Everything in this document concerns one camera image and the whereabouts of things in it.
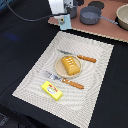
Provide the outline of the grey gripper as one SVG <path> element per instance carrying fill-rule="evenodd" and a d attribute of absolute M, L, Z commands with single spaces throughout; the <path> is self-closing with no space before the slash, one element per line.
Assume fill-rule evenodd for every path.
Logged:
<path fill-rule="evenodd" d="M 71 0 L 64 0 L 64 10 L 67 14 L 70 14 L 71 7 L 70 7 Z"/>

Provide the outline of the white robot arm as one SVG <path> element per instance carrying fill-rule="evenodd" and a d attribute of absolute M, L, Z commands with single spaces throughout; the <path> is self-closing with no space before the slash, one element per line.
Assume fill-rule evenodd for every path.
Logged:
<path fill-rule="evenodd" d="M 64 15 L 74 8 L 73 0 L 48 0 L 48 2 L 54 15 Z"/>

